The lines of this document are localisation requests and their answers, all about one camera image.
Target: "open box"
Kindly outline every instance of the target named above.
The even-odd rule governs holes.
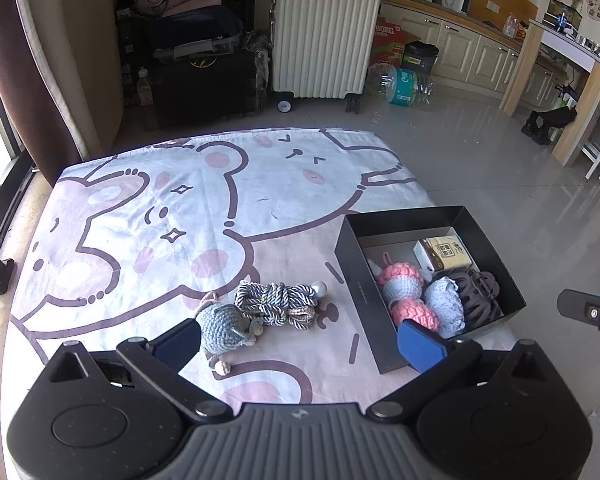
[[[380,255],[390,246],[394,262],[409,262],[419,268],[413,254],[416,241],[448,234],[459,236],[478,269],[494,275],[500,285],[497,299],[503,313],[490,323],[458,335],[476,337],[505,322],[526,305],[498,253],[464,206],[347,215],[335,254],[381,374],[407,366],[408,362],[398,351],[396,327],[366,259],[380,263]]]

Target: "white suitcase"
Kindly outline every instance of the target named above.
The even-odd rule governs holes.
[[[347,111],[357,111],[379,5],[380,0],[273,0],[272,90],[349,97]]]

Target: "pink crocheted ball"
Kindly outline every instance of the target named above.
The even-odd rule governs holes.
[[[416,323],[435,332],[440,328],[436,313],[425,305],[422,300],[400,300],[391,309],[391,318],[396,326],[405,319],[413,319]]]
[[[420,271],[411,264],[391,264],[386,266],[376,281],[382,286],[390,279],[397,278],[398,276],[416,278],[416,280],[420,282],[420,286],[424,285],[424,278],[420,274]]]

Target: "bedsheet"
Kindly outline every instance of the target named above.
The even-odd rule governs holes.
[[[2,374],[3,434],[59,344],[92,351],[148,339],[240,280],[324,281],[314,327],[266,327],[181,371],[239,409],[259,402],[370,403],[416,375],[380,375],[334,247],[345,214],[432,205],[368,132],[271,129],[187,137],[72,166],[42,213],[18,283]]]

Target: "braided cord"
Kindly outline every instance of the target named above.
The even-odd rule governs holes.
[[[298,330],[311,328],[318,305],[316,293],[310,286],[284,283],[241,283],[234,301],[249,319],[259,318],[268,326],[283,326],[289,322]]]

